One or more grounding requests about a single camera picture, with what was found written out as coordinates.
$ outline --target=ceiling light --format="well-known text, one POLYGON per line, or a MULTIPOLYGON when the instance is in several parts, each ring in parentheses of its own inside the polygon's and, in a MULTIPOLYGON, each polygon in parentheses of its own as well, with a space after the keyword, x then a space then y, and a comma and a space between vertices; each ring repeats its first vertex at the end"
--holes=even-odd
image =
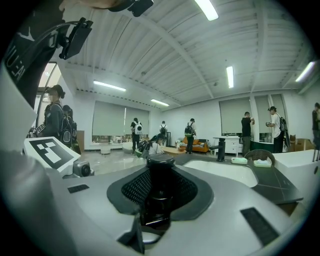
POLYGON ((161 104, 161 105, 164 105, 164 106, 166 106, 166 107, 169 106, 169 104, 163 103, 163 102, 161 102, 161 101, 159 101, 159 100, 156 100, 156 99, 152 99, 151 101, 152 101, 152 102, 155 102, 155 103, 158 103, 158 104, 161 104))
POLYGON ((226 74, 228 76, 229 88, 234 87, 234 68, 232 66, 228 66, 226 68, 226 74))
POLYGON ((314 67, 316 63, 310 62, 304 69, 304 71, 302 71, 302 73, 299 75, 299 77, 295 80, 296 82, 300 82, 301 80, 303 80, 305 78, 305 76, 309 75, 311 69, 314 67))
POLYGON ((117 86, 114 86, 114 85, 111 85, 111 84, 107 84, 107 83, 104 83, 104 82, 93 81, 93 83, 95 85, 105 86, 105 87, 109 87, 109 88, 116 89, 116 90, 123 91, 123 92, 126 91, 126 89, 123 89, 121 87, 117 87, 117 86))
POLYGON ((195 0, 209 21, 218 19, 218 13, 210 0, 195 0))

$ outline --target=white shirt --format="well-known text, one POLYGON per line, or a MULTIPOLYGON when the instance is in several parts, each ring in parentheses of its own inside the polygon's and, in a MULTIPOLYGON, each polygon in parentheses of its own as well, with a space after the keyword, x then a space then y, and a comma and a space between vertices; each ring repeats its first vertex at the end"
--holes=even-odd
POLYGON ((277 113, 271 115, 271 123, 274 124, 272 127, 272 136, 273 138, 277 138, 281 131, 280 131, 280 117, 277 113))
POLYGON ((193 132, 194 132, 194 133, 197 133, 197 132, 196 132, 197 127, 196 127, 196 123, 195 123, 195 122, 193 122, 193 123, 192 123, 191 121, 188 122, 188 126, 191 126, 192 129, 193 129, 193 132))
POLYGON ((152 142, 152 145, 150 145, 149 149, 149 155, 155 155, 159 153, 162 153, 161 146, 156 142, 152 142))
POLYGON ((168 131, 168 125, 166 124, 160 124, 160 132, 161 132, 161 128, 164 127, 165 128, 165 132, 168 131))

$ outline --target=white backpack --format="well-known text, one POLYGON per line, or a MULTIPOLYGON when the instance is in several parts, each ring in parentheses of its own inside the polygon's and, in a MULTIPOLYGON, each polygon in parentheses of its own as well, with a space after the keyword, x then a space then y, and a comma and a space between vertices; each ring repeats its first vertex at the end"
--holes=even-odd
POLYGON ((134 127, 134 133, 136 135, 142 135, 143 134, 143 131, 142 131, 142 125, 140 122, 136 122, 134 121, 135 123, 135 127, 134 127))

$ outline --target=floor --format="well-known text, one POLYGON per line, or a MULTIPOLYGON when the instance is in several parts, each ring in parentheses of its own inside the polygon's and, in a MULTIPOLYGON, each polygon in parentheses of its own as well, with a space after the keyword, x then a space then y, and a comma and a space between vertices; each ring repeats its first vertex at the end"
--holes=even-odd
MULTIPOLYGON (((213 154, 207 154, 207 157, 216 158, 213 154)), ((235 157, 234 154, 226 154, 225 159, 231 159, 235 157)), ((132 154, 126 154, 122 150, 111 151, 111 154, 102 155, 100 152, 84 152, 81 155, 81 159, 84 161, 89 161, 90 167, 95 171, 95 175, 108 174, 127 168, 145 165, 146 160, 143 158, 138 158, 132 154)), ((290 216, 293 222, 304 218, 307 214, 307 210, 302 203, 298 203, 294 212, 290 216)))

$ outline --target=chair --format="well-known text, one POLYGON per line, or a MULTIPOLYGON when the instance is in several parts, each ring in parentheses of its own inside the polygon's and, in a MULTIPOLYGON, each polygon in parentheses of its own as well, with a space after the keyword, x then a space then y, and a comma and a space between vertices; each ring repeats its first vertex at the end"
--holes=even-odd
POLYGON ((269 152, 268 150, 264 150, 264 149, 255 149, 252 150, 250 152, 248 152, 245 156, 246 159, 248 160, 267 160, 267 158, 269 158, 272 162, 272 165, 275 165, 275 157, 274 155, 269 152))

